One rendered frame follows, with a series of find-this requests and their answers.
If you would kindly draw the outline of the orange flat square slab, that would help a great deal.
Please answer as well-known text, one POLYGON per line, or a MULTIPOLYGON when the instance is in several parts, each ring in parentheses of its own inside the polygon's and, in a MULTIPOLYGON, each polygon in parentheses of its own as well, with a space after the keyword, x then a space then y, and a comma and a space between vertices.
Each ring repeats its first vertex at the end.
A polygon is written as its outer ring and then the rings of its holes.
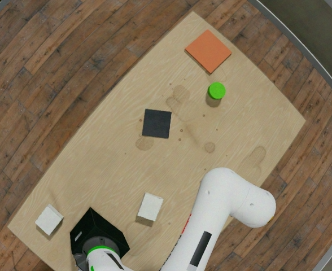
POLYGON ((209 73, 212 73, 232 53, 208 29, 185 50, 209 73))

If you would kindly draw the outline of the dark grey square coaster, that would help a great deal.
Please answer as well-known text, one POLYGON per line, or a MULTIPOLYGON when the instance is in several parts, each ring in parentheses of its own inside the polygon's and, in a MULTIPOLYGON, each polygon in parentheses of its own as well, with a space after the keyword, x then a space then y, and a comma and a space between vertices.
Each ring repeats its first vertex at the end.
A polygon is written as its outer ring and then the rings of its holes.
POLYGON ((169 111, 145 109, 142 135, 169 138, 171 114, 169 111))

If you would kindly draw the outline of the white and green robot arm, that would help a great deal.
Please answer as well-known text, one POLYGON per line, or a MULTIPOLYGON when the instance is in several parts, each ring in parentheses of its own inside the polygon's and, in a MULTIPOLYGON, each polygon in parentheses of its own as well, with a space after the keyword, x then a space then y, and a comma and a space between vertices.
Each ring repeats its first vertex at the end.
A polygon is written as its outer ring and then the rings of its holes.
MULTIPOLYGON (((276 201, 228 168, 215 168, 202 179, 187 223, 159 271, 204 271, 228 218, 251 228, 266 225, 274 216, 276 201)), ((133 271, 120 260, 116 243, 92 237, 82 253, 73 256, 78 271, 133 271)))

